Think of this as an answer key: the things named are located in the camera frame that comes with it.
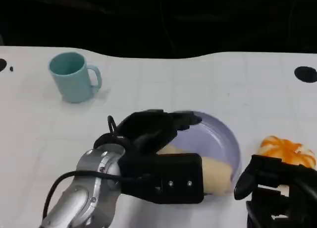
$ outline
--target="robotic arm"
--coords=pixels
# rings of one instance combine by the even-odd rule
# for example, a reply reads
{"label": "robotic arm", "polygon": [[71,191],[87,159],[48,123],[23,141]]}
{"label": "robotic arm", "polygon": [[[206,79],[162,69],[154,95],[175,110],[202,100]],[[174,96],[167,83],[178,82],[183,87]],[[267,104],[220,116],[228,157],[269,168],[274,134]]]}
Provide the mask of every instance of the robotic arm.
{"label": "robotic arm", "polygon": [[[76,171],[70,172],[75,175],[72,183],[46,215],[58,182],[52,187],[40,227],[107,228],[121,193],[158,204],[201,202],[204,198],[201,157],[156,154],[178,130],[200,122],[201,118],[192,112],[163,110],[134,113],[118,127],[108,117],[110,133],[102,135],[94,148],[81,157]],[[101,173],[109,179],[102,179]]]}

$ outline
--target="white table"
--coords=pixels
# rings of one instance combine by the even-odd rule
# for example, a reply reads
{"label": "white table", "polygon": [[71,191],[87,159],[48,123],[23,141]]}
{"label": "white table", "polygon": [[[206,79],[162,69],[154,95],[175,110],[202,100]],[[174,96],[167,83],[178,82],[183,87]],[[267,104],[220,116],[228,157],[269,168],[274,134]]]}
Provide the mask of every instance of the white table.
{"label": "white table", "polygon": [[[92,100],[72,105],[48,72],[58,53],[83,54],[102,72]],[[0,47],[0,227],[34,228],[53,181],[134,111],[191,109],[212,114],[236,135],[243,169],[261,140],[276,135],[317,152],[317,83],[294,76],[316,55],[218,53],[183,60],[128,59],[66,48]],[[55,193],[56,202],[69,180]],[[207,197],[198,205],[155,205],[120,196],[112,228],[245,228],[245,201]]]}

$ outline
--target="black cable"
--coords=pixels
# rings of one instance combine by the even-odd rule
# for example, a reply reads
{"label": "black cable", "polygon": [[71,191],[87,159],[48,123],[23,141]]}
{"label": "black cable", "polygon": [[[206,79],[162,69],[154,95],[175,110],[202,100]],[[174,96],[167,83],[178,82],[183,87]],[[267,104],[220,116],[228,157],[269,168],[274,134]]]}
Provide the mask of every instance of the black cable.
{"label": "black cable", "polygon": [[110,180],[115,180],[119,182],[138,182],[143,180],[145,177],[121,177],[118,175],[112,175],[112,174],[107,174],[107,173],[102,173],[102,172],[97,172],[97,171],[71,171],[64,173],[61,175],[52,185],[43,208],[43,220],[44,218],[48,215],[48,209],[50,205],[51,198],[53,197],[53,194],[57,188],[57,186],[66,178],[68,177],[73,177],[73,176],[89,176],[89,177],[97,177],[101,179],[110,179]]}

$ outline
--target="robotic hand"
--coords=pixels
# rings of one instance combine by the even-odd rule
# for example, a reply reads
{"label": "robotic hand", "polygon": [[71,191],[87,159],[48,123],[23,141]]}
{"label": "robotic hand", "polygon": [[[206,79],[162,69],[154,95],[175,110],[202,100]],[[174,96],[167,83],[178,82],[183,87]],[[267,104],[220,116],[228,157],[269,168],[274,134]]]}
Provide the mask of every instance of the robotic hand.
{"label": "robotic hand", "polygon": [[[288,185],[289,196],[258,187],[258,184],[275,188],[280,184]],[[316,170],[253,155],[236,184],[234,197],[241,200],[251,192],[251,201],[247,201],[248,228],[317,227]]]}
{"label": "robotic hand", "polygon": [[[107,228],[121,193],[158,204],[199,203],[204,198],[202,159],[198,154],[157,155],[178,130],[202,120],[193,112],[133,113],[96,140],[76,171],[53,184],[40,228]],[[50,199],[65,178],[74,176],[48,213]]]}

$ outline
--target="mug handle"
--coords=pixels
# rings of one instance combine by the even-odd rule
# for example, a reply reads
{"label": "mug handle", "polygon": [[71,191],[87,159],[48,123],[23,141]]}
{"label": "mug handle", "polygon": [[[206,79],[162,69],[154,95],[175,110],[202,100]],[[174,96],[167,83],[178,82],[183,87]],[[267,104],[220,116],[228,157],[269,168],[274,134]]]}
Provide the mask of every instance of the mug handle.
{"label": "mug handle", "polygon": [[96,76],[97,76],[98,85],[97,85],[97,86],[92,85],[92,87],[93,87],[94,90],[95,90],[94,92],[96,93],[96,92],[98,92],[98,90],[101,88],[101,85],[103,84],[103,80],[102,80],[102,78],[101,78],[100,71],[99,71],[99,69],[98,69],[96,66],[94,66],[94,65],[87,65],[87,68],[93,70],[93,71],[95,72]]}

